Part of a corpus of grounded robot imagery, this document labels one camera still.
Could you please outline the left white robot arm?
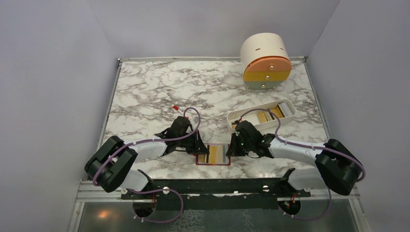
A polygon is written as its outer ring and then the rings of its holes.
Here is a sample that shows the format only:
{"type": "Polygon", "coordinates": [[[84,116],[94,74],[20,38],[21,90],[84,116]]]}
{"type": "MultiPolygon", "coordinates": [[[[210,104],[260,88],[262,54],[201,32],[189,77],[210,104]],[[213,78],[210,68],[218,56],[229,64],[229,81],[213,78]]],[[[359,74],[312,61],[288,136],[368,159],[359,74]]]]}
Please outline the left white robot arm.
{"type": "Polygon", "coordinates": [[[178,148],[190,155],[207,155],[208,148],[191,122],[178,116],[172,125],[150,139],[126,143],[118,136],[109,137],[87,161],[84,170],[93,184],[105,192],[117,188],[133,189],[139,198],[152,192],[151,178],[141,170],[131,167],[140,160],[168,155],[178,148]]]}

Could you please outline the red card holder wallet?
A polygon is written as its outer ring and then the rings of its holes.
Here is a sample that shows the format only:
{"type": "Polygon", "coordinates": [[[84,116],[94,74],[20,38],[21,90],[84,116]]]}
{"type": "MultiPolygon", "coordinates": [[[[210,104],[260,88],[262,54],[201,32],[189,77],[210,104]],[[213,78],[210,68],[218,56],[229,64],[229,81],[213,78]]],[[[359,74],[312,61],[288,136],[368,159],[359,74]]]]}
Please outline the red card holder wallet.
{"type": "Polygon", "coordinates": [[[230,166],[231,158],[226,155],[229,144],[205,144],[209,154],[195,154],[196,165],[230,166]]]}

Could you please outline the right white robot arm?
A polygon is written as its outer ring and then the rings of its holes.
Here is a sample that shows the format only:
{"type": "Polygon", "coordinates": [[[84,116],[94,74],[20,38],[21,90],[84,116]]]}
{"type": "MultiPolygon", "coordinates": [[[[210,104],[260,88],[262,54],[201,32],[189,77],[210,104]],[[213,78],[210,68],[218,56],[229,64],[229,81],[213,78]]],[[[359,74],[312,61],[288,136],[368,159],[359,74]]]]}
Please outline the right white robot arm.
{"type": "Polygon", "coordinates": [[[291,171],[279,183],[279,191],[286,197],[298,190],[324,187],[347,196],[354,185],[365,177],[361,162],[336,139],[322,144],[285,140],[276,133],[261,134],[248,121],[238,122],[226,155],[240,157],[249,152],[258,157],[289,159],[311,166],[309,169],[291,171]]]}

